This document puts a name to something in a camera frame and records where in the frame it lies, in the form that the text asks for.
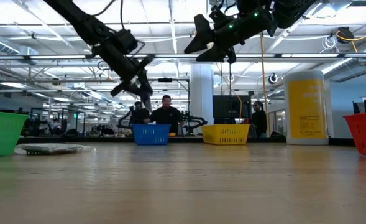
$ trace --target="yellow basket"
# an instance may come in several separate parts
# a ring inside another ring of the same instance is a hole
[[[246,144],[249,124],[214,124],[202,127],[203,141],[216,145]]]

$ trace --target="wall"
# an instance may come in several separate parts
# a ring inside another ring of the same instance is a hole
[[[3,94],[0,94],[0,110],[18,110],[22,107],[24,111],[30,112],[33,107],[43,107],[43,99],[33,96],[22,96],[17,93],[13,93],[11,96],[11,98],[6,98]]]
[[[354,113],[353,101],[361,102],[362,98],[366,97],[366,75],[342,83],[330,82],[329,91],[332,124],[329,123],[328,127],[331,137],[352,138],[350,129],[343,116]]]

